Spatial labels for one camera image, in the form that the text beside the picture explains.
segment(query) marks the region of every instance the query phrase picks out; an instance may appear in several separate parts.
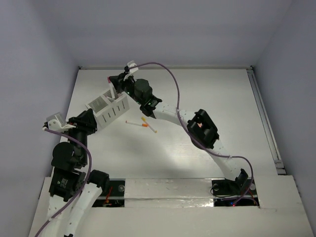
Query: black mount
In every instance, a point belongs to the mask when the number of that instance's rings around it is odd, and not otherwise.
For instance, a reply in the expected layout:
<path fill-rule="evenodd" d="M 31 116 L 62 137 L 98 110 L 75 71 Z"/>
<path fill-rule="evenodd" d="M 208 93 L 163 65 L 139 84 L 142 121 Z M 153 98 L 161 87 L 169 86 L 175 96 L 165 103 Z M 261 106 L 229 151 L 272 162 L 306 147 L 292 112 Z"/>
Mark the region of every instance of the black mount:
<path fill-rule="evenodd" d="M 248 174 L 244 169 L 240 170 L 239 176 L 235 181 L 228 179 L 214 179 L 212 180 L 213 193 L 216 196 L 226 195 L 241 195 L 241 192 L 250 185 Z"/>
<path fill-rule="evenodd" d="M 187 128 L 189 133 L 206 148 L 213 149 L 214 143 L 219 139 L 217 127 L 205 110 L 200 109 L 195 112 L 194 118 L 188 121 Z M 201 149 L 195 141 L 192 140 L 192 143 Z"/>
<path fill-rule="evenodd" d="M 161 99 L 153 95 L 153 89 L 145 79 L 134 80 L 133 76 L 129 76 L 126 80 L 124 77 L 127 73 L 121 73 L 118 76 L 109 77 L 117 93 L 125 91 L 134 101 L 140 105 L 140 110 L 144 115 L 155 118 L 153 111 Z"/>
<path fill-rule="evenodd" d="M 83 111 L 77 117 L 72 117 L 69 124 L 76 126 L 69 129 L 69 136 L 79 140 L 87 146 L 87 137 L 97 131 L 92 109 Z M 82 186 L 85 173 L 77 171 L 87 165 L 87 153 L 79 144 L 68 140 L 57 144 L 53 150 L 53 160 L 51 165 L 55 167 L 52 181 L 49 187 L 51 196 L 57 195 L 68 201 Z M 88 182 L 101 187 L 103 192 L 108 191 L 109 175 L 107 173 L 93 170 L 89 176 Z"/>

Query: white wall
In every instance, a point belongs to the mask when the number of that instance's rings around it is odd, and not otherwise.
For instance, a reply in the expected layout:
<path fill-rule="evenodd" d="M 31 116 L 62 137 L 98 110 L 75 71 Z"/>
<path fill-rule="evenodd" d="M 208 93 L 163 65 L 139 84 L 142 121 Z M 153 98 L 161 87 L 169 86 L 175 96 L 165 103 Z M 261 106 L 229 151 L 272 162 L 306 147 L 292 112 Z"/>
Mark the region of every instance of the white wall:
<path fill-rule="evenodd" d="M 67 111 L 78 67 L 27 1 L 0 1 L 0 22 L 0 229 L 22 237 L 58 142 L 41 127 Z"/>
<path fill-rule="evenodd" d="M 291 0 L 32 0 L 79 65 L 253 65 Z"/>
<path fill-rule="evenodd" d="M 316 1 L 295 0 L 255 72 L 288 174 L 316 234 Z"/>

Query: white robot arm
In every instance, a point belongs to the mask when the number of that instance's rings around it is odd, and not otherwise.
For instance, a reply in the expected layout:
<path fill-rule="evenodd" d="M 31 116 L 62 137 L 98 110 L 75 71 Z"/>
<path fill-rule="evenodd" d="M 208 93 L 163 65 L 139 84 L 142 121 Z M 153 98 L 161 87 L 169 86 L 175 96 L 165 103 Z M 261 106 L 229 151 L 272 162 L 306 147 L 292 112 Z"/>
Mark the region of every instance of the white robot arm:
<path fill-rule="evenodd" d="M 36 237 L 40 234 L 42 237 L 75 237 L 89 209 L 102 193 L 108 192 L 110 185 L 109 175 L 91 171 L 91 164 L 87 175 L 76 170 L 88 164 L 88 156 L 91 158 L 87 137 L 96 132 L 97 124 L 92 109 L 68 122 L 59 113 L 46 121 L 43 130 L 64 136 L 68 142 L 57 144 L 53 150 L 51 165 L 54 172 L 49 187 L 47 221 Z"/>
<path fill-rule="evenodd" d="M 192 120 L 196 116 L 195 113 L 186 110 L 180 110 L 179 112 L 185 126 L 188 126 L 188 121 Z M 157 104 L 156 109 L 153 111 L 153 113 L 155 115 L 155 118 L 157 119 L 166 120 L 181 126 L 177 116 L 177 108 L 175 106 L 160 102 Z M 220 139 L 217 139 L 213 146 L 213 149 L 210 149 L 213 153 L 230 156 L 228 151 L 224 148 Z M 224 177 L 228 180 L 235 181 L 235 179 L 239 176 L 242 167 L 238 166 L 233 158 L 220 158 L 213 155 L 210 156 L 220 167 L 224 174 Z"/>

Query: white 3d-printed part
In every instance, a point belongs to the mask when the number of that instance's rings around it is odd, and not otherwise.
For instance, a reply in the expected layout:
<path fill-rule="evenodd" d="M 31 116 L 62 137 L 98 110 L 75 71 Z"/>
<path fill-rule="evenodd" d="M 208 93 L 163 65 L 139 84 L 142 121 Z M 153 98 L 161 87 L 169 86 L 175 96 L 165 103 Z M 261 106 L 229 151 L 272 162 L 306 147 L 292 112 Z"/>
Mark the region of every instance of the white 3d-printed part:
<path fill-rule="evenodd" d="M 127 95 L 118 95 L 114 91 L 114 98 L 111 89 L 105 90 L 97 98 L 86 103 L 88 109 L 93 110 L 99 130 L 108 126 L 111 122 L 129 110 Z"/>

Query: white board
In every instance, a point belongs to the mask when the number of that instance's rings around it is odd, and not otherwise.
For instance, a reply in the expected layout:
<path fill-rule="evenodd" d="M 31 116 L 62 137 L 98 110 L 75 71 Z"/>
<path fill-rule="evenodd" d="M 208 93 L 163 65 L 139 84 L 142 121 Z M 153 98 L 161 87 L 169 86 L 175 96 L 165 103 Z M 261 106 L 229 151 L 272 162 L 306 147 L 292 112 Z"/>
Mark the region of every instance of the white board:
<path fill-rule="evenodd" d="M 256 175 L 277 175 L 246 70 L 172 71 L 179 83 L 182 109 L 206 110 L 231 155 L 247 157 Z M 80 70 L 67 118 L 86 110 L 84 104 L 108 87 L 107 77 L 121 72 Z M 147 79 L 155 96 L 176 105 L 176 87 L 166 70 L 139 70 L 134 76 Z M 142 122 L 143 116 L 132 99 L 129 105 L 127 113 L 88 137 L 93 169 L 105 171 L 111 178 L 223 177 L 216 163 L 191 143 L 181 127 L 148 118 L 158 131 L 155 134 L 126 124 L 126 120 Z"/>
<path fill-rule="evenodd" d="M 260 208 L 213 207 L 209 181 L 127 179 L 126 207 L 92 208 L 76 237 L 313 237 L 292 176 L 256 176 Z M 50 182 L 45 179 L 29 237 L 46 221 Z"/>

